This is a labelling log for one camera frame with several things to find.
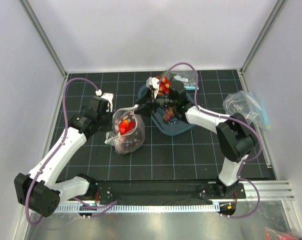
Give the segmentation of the dark red grape bunch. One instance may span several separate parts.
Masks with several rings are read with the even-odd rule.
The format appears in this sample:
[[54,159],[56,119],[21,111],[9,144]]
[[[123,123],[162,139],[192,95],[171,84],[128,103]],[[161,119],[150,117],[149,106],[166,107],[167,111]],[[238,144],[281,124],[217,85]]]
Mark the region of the dark red grape bunch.
[[120,136],[115,141],[115,151],[118,154],[128,154],[137,150],[145,140],[143,134],[134,132],[129,135]]

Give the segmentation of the clear dotted zip bag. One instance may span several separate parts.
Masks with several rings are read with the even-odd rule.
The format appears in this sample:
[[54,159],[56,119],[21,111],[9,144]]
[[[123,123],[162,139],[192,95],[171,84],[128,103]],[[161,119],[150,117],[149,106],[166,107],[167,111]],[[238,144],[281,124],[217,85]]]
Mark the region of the clear dotted zip bag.
[[105,144],[115,148],[117,154],[136,151],[145,141],[145,125],[135,113],[138,105],[118,109],[113,114],[112,129],[106,133]]

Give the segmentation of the red tomato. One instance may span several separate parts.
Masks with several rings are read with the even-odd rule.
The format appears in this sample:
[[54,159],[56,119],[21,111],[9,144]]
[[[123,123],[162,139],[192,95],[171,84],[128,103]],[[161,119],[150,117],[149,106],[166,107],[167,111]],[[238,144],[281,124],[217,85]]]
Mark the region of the red tomato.
[[135,127],[135,121],[130,119],[125,119],[119,124],[119,133],[124,135],[131,131]]

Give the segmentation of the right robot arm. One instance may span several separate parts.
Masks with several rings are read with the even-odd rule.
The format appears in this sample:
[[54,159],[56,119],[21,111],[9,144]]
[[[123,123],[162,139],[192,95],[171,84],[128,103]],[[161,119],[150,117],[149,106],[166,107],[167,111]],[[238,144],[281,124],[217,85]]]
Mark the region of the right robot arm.
[[187,90],[180,82],[173,82],[166,94],[148,83],[145,94],[135,101],[135,113],[151,116],[159,108],[172,108],[174,117],[192,125],[210,130],[218,137],[224,162],[216,180],[216,192],[222,198],[233,195],[240,180],[240,172],[258,139],[243,115],[221,115],[190,101]]

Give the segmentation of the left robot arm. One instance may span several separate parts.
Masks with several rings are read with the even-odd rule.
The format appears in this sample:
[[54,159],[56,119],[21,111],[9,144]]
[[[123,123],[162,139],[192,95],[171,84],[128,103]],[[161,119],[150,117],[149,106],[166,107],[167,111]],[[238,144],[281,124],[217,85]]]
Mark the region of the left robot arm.
[[87,106],[74,115],[61,137],[28,174],[14,179],[18,202],[42,217],[49,217],[59,203],[74,197],[91,200],[96,196],[96,180],[80,173],[74,178],[57,182],[57,178],[72,156],[97,132],[111,130],[113,94],[91,97]]

